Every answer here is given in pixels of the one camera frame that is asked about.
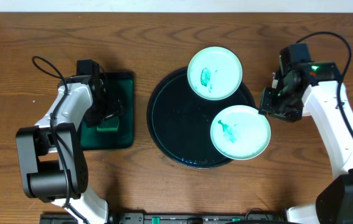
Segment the green scouring sponge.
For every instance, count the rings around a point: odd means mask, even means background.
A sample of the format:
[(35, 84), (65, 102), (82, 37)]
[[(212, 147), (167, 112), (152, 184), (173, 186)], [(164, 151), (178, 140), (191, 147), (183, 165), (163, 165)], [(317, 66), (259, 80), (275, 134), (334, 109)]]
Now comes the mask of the green scouring sponge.
[(101, 133), (112, 133), (117, 132), (120, 126), (120, 119), (118, 116), (102, 121), (96, 130)]

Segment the white plate green stain front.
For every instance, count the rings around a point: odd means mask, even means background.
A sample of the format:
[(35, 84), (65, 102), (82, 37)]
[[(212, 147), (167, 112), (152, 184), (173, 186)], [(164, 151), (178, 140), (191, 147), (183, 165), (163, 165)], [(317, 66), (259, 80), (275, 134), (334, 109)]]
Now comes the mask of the white plate green stain front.
[(257, 109), (245, 105), (229, 106), (213, 119), (210, 139), (225, 157), (249, 160), (267, 148), (271, 128), (267, 118)]

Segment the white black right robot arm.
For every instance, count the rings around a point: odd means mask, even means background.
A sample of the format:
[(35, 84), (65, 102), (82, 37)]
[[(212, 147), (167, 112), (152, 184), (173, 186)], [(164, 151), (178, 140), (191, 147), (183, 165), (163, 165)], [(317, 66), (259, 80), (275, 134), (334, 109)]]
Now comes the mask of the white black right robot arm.
[(298, 121), (303, 111), (314, 120), (325, 145), (333, 181), (312, 204), (286, 210), (290, 223), (353, 223), (353, 110), (336, 69), (278, 70), (263, 90), (260, 113)]

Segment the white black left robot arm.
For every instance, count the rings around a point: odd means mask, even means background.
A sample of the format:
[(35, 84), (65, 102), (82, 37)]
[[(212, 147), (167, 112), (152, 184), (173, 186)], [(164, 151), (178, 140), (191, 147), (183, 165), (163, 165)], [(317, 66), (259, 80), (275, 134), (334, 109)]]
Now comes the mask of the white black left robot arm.
[(117, 222), (109, 203), (88, 184), (78, 133), (85, 114), (107, 93), (107, 81), (105, 73), (64, 78), (44, 117), (16, 133), (25, 195), (62, 207), (78, 223)]

